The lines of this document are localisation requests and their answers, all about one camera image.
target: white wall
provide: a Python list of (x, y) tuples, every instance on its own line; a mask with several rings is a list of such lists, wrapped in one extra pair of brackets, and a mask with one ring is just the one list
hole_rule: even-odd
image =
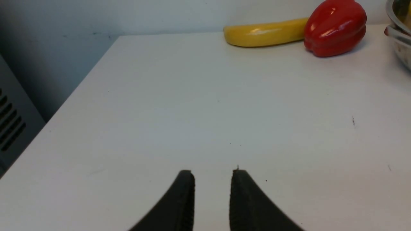
[[(227, 24), (306, 17), (321, 2), (2, 0), (0, 51), (48, 120), (119, 35), (221, 31)], [(369, 23), (388, 22), (384, 0), (358, 2)]]

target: vent slot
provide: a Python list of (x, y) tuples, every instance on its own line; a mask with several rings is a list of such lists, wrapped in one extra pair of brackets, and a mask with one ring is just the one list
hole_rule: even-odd
[(3, 107), (7, 103), (7, 96), (4, 96), (0, 99), (0, 107)]
[(14, 111), (6, 118), (6, 120), (3, 121), (3, 122), (0, 124), (0, 132), (2, 132), (3, 129), (6, 128), (6, 127), (9, 125), (9, 123), (16, 117), (16, 115), (17, 115), (17, 110), (14, 110)]
[(13, 104), (9, 103), (7, 107), (5, 107), (1, 112), (0, 112), (0, 120), (2, 120), (13, 108)]
[(17, 131), (13, 134), (12, 137), (10, 137), (10, 139), (7, 141), (7, 143), (2, 147), (2, 151), (5, 152), (7, 151), (10, 146), (13, 144), (13, 142), (17, 139), (18, 136), (20, 136), (20, 134), (23, 132), (23, 130), (25, 129), (26, 124), (23, 123), (18, 129)]
[(15, 120), (11, 126), (4, 132), (4, 134), (0, 137), (0, 144), (3, 144), (6, 141), (7, 137), (17, 128), (18, 124), (21, 122), (21, 116)]

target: white tabletop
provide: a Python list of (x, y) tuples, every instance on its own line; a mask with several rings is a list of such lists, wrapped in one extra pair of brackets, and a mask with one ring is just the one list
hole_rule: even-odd
[(411, 73), (384, 28), (333, 58), (120, 37), (0, 180), (0, 230), (127, 231), (181, 169), (194, 230), (229, 230), (239, 165), (308, 231), (409, 231)]

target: red bell pepper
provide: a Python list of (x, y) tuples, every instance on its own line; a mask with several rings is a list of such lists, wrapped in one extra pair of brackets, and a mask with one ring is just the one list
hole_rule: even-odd
[(340, 55), (363, 39), (367, 15), (355, 0), (326, 0), (304, 28), (304, 45), (318, 57)]

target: air vent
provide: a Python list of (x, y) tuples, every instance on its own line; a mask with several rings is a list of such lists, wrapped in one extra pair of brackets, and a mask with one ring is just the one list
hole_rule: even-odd
[(21, 116), (18, 115), (13, 104), (8, 103), (7, 96), (2, 95), (0, 88), (0, 147), (1, 151), (7, 151), (26, 127)]

